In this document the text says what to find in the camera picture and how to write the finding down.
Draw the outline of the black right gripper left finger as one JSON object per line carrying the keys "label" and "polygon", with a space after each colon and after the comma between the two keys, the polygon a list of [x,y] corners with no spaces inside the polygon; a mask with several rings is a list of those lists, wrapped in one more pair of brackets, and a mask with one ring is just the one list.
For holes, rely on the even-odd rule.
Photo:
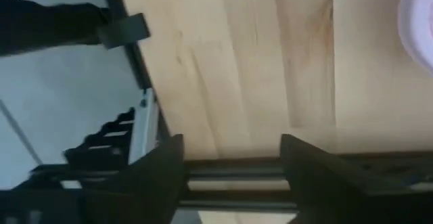
{"label": "black right gripper left finger", "polygon": [[170,224],[185,187],[184,142],[172,136],[85,198],[90,224]]}

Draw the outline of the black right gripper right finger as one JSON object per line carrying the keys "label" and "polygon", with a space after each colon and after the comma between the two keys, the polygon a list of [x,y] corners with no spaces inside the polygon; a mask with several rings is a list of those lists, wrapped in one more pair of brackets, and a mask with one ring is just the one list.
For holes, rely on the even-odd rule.
{"label": "black right gripper right finger", "polygon": [[280,160],[299,224],[349,224],[359,215],[366,195],[341,158],[283,134]]}

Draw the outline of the pink rubber slide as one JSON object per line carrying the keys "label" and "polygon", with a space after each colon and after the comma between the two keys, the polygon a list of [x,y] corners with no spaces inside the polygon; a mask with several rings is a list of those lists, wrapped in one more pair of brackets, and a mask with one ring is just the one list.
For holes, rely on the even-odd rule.
{"label": "pink rubber slide", "polygon": [[398,34],[410,57],[433,73],[433,0],[400,0]]}

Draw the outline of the black floor object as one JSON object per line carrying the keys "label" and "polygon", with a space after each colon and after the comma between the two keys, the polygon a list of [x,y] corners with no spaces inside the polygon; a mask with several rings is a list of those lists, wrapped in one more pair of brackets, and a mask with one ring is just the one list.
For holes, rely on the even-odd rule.
{"label": "black floor object", "polygon": [[99,45],[97,29],[110,21],[108,8],[91,3],[46,6],[0,0],[0,57],[65,45]]}

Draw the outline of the silver metal bracket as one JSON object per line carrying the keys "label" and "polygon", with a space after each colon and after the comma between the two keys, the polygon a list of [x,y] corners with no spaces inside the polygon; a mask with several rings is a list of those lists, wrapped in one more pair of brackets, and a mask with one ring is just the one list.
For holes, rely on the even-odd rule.
{"label": "silver metal bracket", "polygon": [[135,106],[129,164],[133,164],[156,147],[159,112],[154,90],[144,90],[139,104]]}

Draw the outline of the black table clamp bracket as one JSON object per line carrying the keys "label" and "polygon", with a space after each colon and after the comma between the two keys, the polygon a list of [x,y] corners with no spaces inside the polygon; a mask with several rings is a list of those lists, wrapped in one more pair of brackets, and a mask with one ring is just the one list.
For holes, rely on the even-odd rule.
{"label": "black table clamp bracket", "polygon": [[151,36],[142,13],[99,27],[97,35],[107,49],[130,45]]}

